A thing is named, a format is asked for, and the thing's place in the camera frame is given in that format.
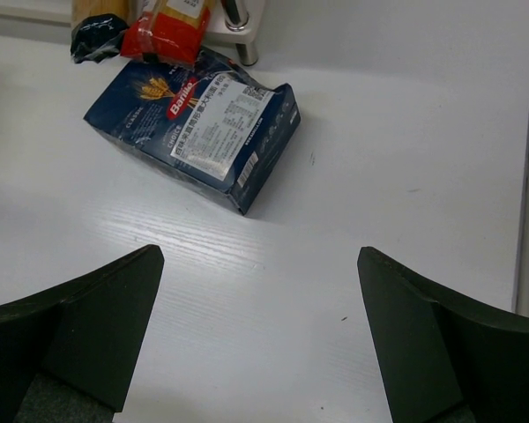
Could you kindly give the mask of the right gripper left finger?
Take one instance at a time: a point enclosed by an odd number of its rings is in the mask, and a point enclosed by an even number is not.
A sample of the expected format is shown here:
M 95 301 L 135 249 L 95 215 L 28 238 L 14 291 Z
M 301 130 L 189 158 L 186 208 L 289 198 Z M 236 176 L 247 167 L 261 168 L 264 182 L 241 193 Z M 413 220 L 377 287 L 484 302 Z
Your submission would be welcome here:
M 0 422 L 110 422 L 123 410 L 160 286 L 146 245 L 0 306 Z

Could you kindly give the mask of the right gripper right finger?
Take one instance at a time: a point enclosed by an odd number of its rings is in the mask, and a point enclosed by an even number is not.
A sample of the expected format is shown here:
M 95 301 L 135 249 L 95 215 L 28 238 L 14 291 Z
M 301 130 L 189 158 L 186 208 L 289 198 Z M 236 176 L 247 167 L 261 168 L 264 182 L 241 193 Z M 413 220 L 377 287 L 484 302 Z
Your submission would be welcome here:
M 361 294 L 395 422 L 529 422 L 529 317 L 361 248 Z

